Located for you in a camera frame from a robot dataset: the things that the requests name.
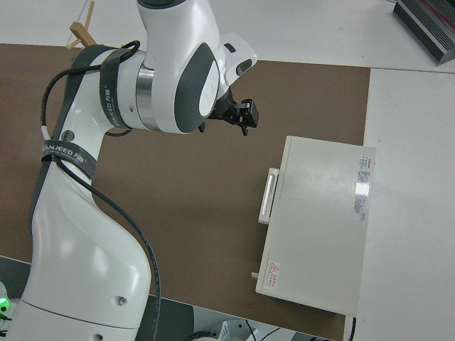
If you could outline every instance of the white box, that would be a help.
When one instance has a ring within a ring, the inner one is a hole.
[[[256,292],[357,315],[375,149],[288,136]]]

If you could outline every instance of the white table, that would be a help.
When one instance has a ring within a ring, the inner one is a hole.
[[[372,70],[364,144],[377,151],[356,340],[453,340],[455,75]]]
[[[221,33],[236,32],[260,60],[455,73],[437,66],[388,0],[210,0]],[[0,1],[0,43],[66,45],[85,0]],[[135,0],[96,0],[90,32],[119,46],[146,35]]]

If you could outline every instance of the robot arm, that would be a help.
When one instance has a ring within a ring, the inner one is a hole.
[[[69,72],[32,200],[31,274],[7,341],[132,341],[141,322],[151,280],[141,245],[61,165],[90,185],[113,127],[186,134],[210,118],[245,134],[257,125],[254,103],[237,104],[230,91],[256,55],[236,36],[220,40],[208,0],[137,3],[147,51],[90,46]]]
[[[229,86],[257,62],[255,52],[235,34],[220,38],[208,1],[138,0],[138,8],[148,44],[142,69],[154,70],[151,111],[138,108],[143,123],[188,133],[221,119],[235,105]],[[212,116],[218,107],[226,110]]]

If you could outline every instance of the warning label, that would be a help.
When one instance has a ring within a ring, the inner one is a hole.
[[[280,264],[276,261],[269,261],[269,266],[267,267],[267,276],[265,288],[275,290],[278,284],[278,275]]]
[[[368,196],[370,194],[371,158],[363,156],[359,160],[357,184],[355,185],[354,216],[361,222],[366,219]]]

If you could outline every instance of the brown mat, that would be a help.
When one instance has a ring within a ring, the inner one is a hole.
[[[41,96],[76,53],[0,44],[4,256],[31,260],[27,219],[43,142]],[[204,134],[135,131],[105,139],[95,186],[149,236],[166,298],[342,339],[344,316],[257,294],[250,274],[259,270],[267,233],[257,223],[267,171],[279,167],[286,135],[362,144],[369,75],[358,67],[259,62],[233,87],[236,100],[251,97],[260,112],[248,137],[208,121]],[[50,101],[49,122],[62,89],[63,82]]]

